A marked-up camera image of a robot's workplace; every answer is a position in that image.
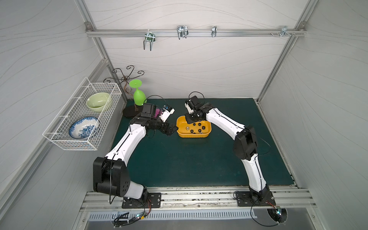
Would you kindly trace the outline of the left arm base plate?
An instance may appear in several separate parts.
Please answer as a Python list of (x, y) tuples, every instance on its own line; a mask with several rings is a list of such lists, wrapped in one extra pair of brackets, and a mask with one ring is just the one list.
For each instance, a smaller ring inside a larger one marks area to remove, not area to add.
[(140, 199), (124, 197), (122, 208), (123, 209), (142, 209), (142, 208), (158, 209), (161, 207), (161, 200), (162, 200), (161, 193), (144, 192)]

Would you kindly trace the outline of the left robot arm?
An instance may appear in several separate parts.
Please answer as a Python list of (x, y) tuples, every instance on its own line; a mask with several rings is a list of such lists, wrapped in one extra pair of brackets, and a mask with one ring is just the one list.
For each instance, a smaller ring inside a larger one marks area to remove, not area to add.
[(127, 169), (128, 161), (148, 130), (159, 130), (170, 136), (178, 130), (175, 124), (160, 118), (134, 117), (119, 143), (104, 157), (93, 163), (93, 190), (118, 197), (141, 199), (144, 186), (132, 182)]

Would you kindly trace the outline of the yellow plastic storage box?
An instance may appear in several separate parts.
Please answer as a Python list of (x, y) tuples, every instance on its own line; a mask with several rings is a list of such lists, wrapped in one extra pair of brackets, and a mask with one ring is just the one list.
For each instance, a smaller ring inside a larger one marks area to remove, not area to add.
[[(176, 121), (176, 126), (178, 127), (177, 133), (181, 138), (206, 138), (212, 131), (211, 123), (208, 121), (200, 121), (195, 122), (196, 126), (192, 124), (188, 124), (186, 122), (185, 116), (180, 116)], [(198, 124), (201, 123), (202, 126), (205, 126), (206, 129), (202, 129)]]

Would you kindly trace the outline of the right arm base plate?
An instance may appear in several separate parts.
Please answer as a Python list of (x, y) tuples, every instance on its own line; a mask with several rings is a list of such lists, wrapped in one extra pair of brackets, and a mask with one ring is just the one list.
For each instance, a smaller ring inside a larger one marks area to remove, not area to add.
[(235, 191), (233, 197), (238, 207), (272, 207), (277, 205), (271, 191), (260, 194), (251, 191)]

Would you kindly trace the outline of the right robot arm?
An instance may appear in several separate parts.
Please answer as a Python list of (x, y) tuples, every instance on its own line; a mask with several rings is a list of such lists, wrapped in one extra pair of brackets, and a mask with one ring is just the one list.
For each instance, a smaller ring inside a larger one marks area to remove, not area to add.
[(254, 203), (262, 202), (269, 195), (270, 190), (259, 164), (258, 143), (254, 128), (232, 120), (208, 103), (196, 108), (186, 102), (185, 107), (188, 111), (185, 114), (187, 123), (208, 121), (226, 132), (234, 140), (233, 151), (242, 161), (248, 176), (250, 199)]

